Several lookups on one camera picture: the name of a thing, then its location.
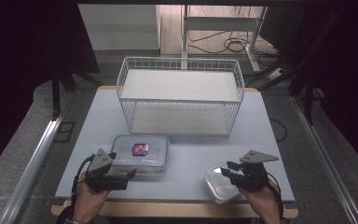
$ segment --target white desk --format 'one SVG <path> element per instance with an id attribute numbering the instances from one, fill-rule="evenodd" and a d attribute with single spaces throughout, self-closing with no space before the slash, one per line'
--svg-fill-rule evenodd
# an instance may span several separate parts
<path id="1" fill-rule="evenodd" d="M 119 134 L 129 134 L 129 131 L 116 90 L 112 87 L 101 87 L 95 95 L 55 196 L 70 198 L 73 178 L 81 162 L 95 153 L 98 148 L 110 152 L 113 141 Z M 206 209 L 206 214 L 210 214 L 212 210 L 208 210 L 208 207 L 218 209 L 219 206 L 212 203 L 205 187 L 204 175 L 209 168 L 224 161 L 238 162 L 239 158 L 250 149 L 281 157 L 259 92 L 244 94 L 230 137 L 169 136 L 169 138 L 171 150 L 165 173 L 160 176 L 137 175 L 129 182 L 127 190 L 112 191 L 109 200 L 132 203 L 132 207 L 138 202 L 159 204 L 166 208 L 169 207 L 168 204 L 171 206 L 187 204 L 190 210 L 193 210 L 192 206 L 204 204 L 203 209 Z M 282 161 L 267 162 L 265 166 L 267 171 L 278 179 L 282 188 L 282 200 L 293 202 L 295 198 Z M 243 205 L 246 200 L 242 197 L 237 203 Z M 106 210 L 108 209 L 104 208 L 102 211 L 104 215 L 106 215 L 104 212 L 109 213 Z M 139 211 L 136 211 L 135 215 L 140 216 Z M 191 217 L 191 214 L 177 216 Z M 235 216 L 227 211 L 221 217 Z"/>

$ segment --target white wire rack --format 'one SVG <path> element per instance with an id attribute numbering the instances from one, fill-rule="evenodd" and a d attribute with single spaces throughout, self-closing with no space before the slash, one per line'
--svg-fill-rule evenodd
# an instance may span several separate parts
<path id="1" fill-rule="evenodd" d="M 235 60 L 126 58 L 117 95 L 131 133 L 229 136 L 243 79 Z"/>

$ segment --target person's left hand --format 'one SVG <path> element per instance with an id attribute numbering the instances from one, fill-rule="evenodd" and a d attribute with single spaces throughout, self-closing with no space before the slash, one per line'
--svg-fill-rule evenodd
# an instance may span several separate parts
<path id="1" fill-rule="evenodd" d="M 89 223 L 103 208 L 110 190 L 96 193 L 84 182 L 85 173 L 80 175 L 76 190 L 76 206 L 73 221 Z"/>

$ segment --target black fabric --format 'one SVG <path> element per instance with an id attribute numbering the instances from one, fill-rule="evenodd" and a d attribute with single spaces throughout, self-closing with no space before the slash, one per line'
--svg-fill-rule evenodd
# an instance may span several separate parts
<path id="1" fill-rule="evenodd" d="M 358 2 L 346 6 L 317 59 L 321 106 L 358 153 Z"/>
<path id="2" fill-rule="evenodd" d="M 33 102 L 35 87 L 67 65 L 99 72 L 77 5 L 0 1 L 0 154 Z"/>

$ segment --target red and blue label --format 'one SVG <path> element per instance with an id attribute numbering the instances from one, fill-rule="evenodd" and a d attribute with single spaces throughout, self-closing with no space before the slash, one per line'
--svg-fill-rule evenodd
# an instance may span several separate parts
<path id="1" fill-rule="evenodd" d="M 149 146 L 147 144 L 135 144 L 132 147 L 132 156 L 134 157 L 145 157 Z"/>

